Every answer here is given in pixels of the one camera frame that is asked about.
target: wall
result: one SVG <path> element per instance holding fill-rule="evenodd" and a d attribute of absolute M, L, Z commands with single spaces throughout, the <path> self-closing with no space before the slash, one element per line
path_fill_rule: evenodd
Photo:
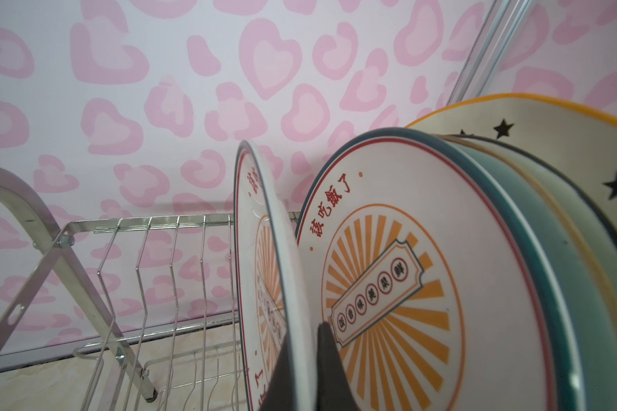
<path fill-rule="evenodd" d="M 488 94 L 537 93 L 617 116 L 617 0 L 541 0 Z"/>
<path fill-rule="evenodd" d="M 238 143 L 265 154 L 290 210 L 321 165 L 371 128 L 444 106 L 490 0 L 0 1 L 0 166 L 60 225 L 230 210 Z M 200 230 L 179 234 L 180 316 L 203 315 Z M 143 259 L 148 325 L 173 318 L 172 232 Z M 108 236 L 77 236 L 89 275 Z M 141 324 L 142 238 L 104 271 L 119 324 Z M 231 305 L 228 237 L 206 235 L 208 312 Z M 0 314 L 38 255 L 0 206 Z M 94 331 L 51 274 L 6 351 Z"/>

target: plate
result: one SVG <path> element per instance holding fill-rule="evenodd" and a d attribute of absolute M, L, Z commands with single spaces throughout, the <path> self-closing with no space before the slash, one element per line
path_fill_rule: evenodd
<path fill-rule="evenodd" d="M 240 143 L 235 162 L 235 270 L 249 410 L 260 408 L 284 338 L 296 410 L 315 409 L 317 351 L 293 230 L 256 146 Z"/>
<path fill-rule="evenodd" d="M 408 127 L 498 139 L 560 170 L 617 228 L 617 117 L 569 101 L 498 94 L 453 104 Z"/>
<path fill-rule="evenodd" d="M 321 170 L 296 233 L 311 322 L 331 324 L 360 409 L 584 409 L 543 249 L 451 145 L 401 128 L 355 138 Z"/>
<path fill-rule="evenodd" d="M 617 410 L 617 295 L 597 257 L 559 203 L 530 174 L 494 151 L 456 137 L 448 141 L 482 165 L 526 216 L 571 313 L 588 407 Z"/>

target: dish rack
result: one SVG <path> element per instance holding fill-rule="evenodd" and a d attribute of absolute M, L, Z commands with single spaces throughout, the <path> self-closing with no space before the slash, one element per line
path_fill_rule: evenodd
<path fill-rule="evenodd" d="M 185 399 L 183 409 L 187 406 L 187 401 L 195 390 L 198 390 L 200 393 L 197 409 L 204 410 L 206 398 L 207 405 L 205 409 L 209 409 L 210 398 L 220 379 L 223 382 L 231 381 L 231 399 L 228 401 L 229 404 L 222 405 L 219 409 L 247 409 L 244 398 L 245 391 L 243 389 L 244 379 L 241 378 L 243 374 L 241 341 L 239 339 L 239 327 L 237 325 L 239 323 L 239 316 L 235 299 L 232 299 L 230 312 L 216 316 L 206 316 L 208 303 L 203 265 L 206 230 L 211 227 L 226 226 L 228 228 L 229 250 L 232 251 L 233 237 L 235 235 L 233 232 L 233 214 L 194 214 L 83 220 L 70 222 L 60 229 L 39 195 L 19 177 L 1 168 L 0 202 L 11 211 L 32 238 L 35 248 L 42 255 L 37 267 L 0 317 L 0 351 L 23 317 L 25 310 L 32 303 L 37 292 L 39 292 L 50 271 L 54 270 L 100 337 L 100 341 L 89 342 L 73 350 L 74 357 L 95 362 L 84 399 L 82 404 L 79 404 L 78 409 L 86 411 L 91 405 L 92 409 L 114 410 L 117 405 L 117 399 L 120 398 L 120 393 L 125 389 L 125 397 L 122 398 L 123 410 L 126 410 L 129 405 L 131 408 L 128 409 L 139 409 L 140 399 L 149 403 L 157 402 L 157 410 L 166 410 L 172 391 L 182 387 L 189 387 L 190 385 L 192 389 L 187 395 L 187 399 Z M 289 213 L 291 221 L 296 222 L 298 217 L 298 212 Z M 199 265 L 203 288 L 204 316 L 192 322 L 179 322 L 179 303 L 173 258 L 176 251 L 178 231 L 187 227 L 203 228 Z M 173 244 L 168 266 L 173 286 L 175 317 L 173 324 L 147 328 L 148 308 L 140 275 L 140 262 L 148 234 L 156 229 L 173 230 Z M 105 300 L 101 298 L 73 249 L 74 235 L 85 232 L 110 236 L 110 241 L 105 248 L 97 273 Z M 139 330 L 124 335 L 116 323 L 117 315 L 112 305 L 112 299 L 100 273 L 116 236 L 128 235 L 132 232 L 144 232 L 144 240 L 140 248 L 140 254 L 137 257 L 137 264 L 134 267 L 134 275 L 136 275 L 139 285 L 144 318 Z M 232 252 L 228 256 L 229 263 L 231 262 L 231 255 Z M 231 296 L 236 296 L 238 295 L 238 284 L 234 279 L 232 264 L 229 264 L 229 266 Z M 228 330 L 229 341 L 206 346 L 206 330 L 209 331 L 215 327 L 230 327 Z M 177 336 L 196 331 L 203 332 L 203 343 L 200 347 L 194 347 L 182 352 L 174 352 Z M 153 358 L 142 366 L 140 349 L 143 343 L 166 337 L 171 339 L 171 348 L 168 354 Z M 131 347 L 133 343 L 137 343 L 134 350 Z M 116 361 L 111 361 L 112 366 L 105 379 L 105 388 L 100 399 L 95 399 L 97 397 L 96 391 L 99 378 L 103 374 L 102 371 L 106 364 L 105 358 L 108 356 L 108 353 L 109 357 L 113 357 Z M 189 356 L 193 358 L 194 378 L 181 383 L 174 382 L 174 364 L 183 358 L 187 359 Z M 231 371 L 220 373 L 220 358 L 222 358 L 222 362 L 225 360 L 232 361 Z M 214 375 L 207 375 L 206 363 L 210 364 L 214 360 L 216 360 L 217 364 L 216 372 Z M 150 369 L 154 365 L 158 367 L 164 365 L 166 368 L 165 383 L 162 386 L 154 386 L 149 378 Z M 129 382 L 123 384 L 125 376 L 128 377 Z M 212 388 L 207 387 L 206 382 L 212 382 L 213 380 L 214 385 Z"/>

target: ticket-shaped label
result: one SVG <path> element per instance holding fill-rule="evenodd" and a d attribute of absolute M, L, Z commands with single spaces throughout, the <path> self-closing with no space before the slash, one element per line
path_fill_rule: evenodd
<path fill-rule="evenodd" d="M 263 311 L 263 318 L 268 328 L 268 333 L 271 334 L 271 340 L 276 346 L 277 352 L 281 350 L 283 337 L 286 335 L 286 316 L 283 308 L 279 308 L 274 304 L 270 292 L 267 290 L 263 277 L 256 273 L 256 284 L 258 293 L 258 303 Z"/>
<path fill-rule="evenodd" d="M 423 272 L 409 244 L 395 240 L 331 308 L 336 341 L 345 347 L 420 290 Z"/>

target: rubber foot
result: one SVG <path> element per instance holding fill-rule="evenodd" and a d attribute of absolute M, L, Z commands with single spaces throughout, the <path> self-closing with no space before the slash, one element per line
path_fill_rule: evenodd
<path fill-rule="evenodd" d="M 156 390 L 155 388 L 153 389 L 153 397 L 151 398 L 147 398 L 146 402 L 151 403 L 153 401 L 155 401 L 155 399 L 158 398 L 158 390 Z"/>

